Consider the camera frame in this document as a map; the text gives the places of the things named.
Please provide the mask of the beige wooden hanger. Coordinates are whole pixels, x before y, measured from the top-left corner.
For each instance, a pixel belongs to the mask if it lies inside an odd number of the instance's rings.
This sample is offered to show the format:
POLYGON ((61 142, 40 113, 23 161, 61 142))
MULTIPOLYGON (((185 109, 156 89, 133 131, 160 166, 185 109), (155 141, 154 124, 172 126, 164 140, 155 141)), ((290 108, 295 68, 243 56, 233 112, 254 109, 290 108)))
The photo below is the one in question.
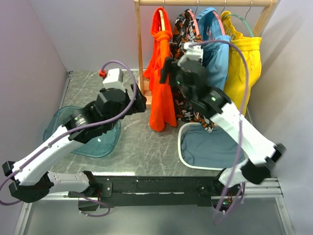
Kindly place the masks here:
POLYGON ((165 23, 164 7, 165 7, 165 0, 162 0, 162 8, 158 10, 162 31, 165 31, 167 29, 166 23, 165 23))

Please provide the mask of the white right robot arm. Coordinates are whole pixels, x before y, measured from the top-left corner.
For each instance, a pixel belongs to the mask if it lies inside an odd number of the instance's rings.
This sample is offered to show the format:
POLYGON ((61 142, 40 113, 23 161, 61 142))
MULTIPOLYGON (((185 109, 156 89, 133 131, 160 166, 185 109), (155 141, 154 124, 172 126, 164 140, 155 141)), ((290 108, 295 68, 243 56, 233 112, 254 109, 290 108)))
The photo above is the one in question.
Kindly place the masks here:
POLYGON ((286 152, 281 143, 273 143, 264 137, 220 88, 211 87, 206 81, 207 71, 196 60, 178 60, 167 57, 161 69, 160 83, 177 87, 192 108, 222 128, 248 159, 226 168, 214 183, 217 194, 225 195, 231 187, 250 182, 261 184, 286 152))

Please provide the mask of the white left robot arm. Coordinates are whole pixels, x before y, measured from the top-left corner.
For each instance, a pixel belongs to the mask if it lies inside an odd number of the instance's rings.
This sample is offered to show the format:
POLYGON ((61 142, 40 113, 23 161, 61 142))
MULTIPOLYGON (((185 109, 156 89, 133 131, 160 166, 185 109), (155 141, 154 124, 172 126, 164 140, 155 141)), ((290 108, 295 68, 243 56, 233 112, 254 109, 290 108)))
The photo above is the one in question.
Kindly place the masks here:
POLYGON ((59 174, 50 169, 69 152, 112 130, 120 119, 146 110, 146 98, 137 84, 131 84, 130 97, 121 83, 105 85, 97 99, 74 110, 57 130, 31 154, 17 162, 2 165, 9 191, 18 202, 36 202, 50 193, 74 191, 87 197, 98 184, 90 171, 59 174))

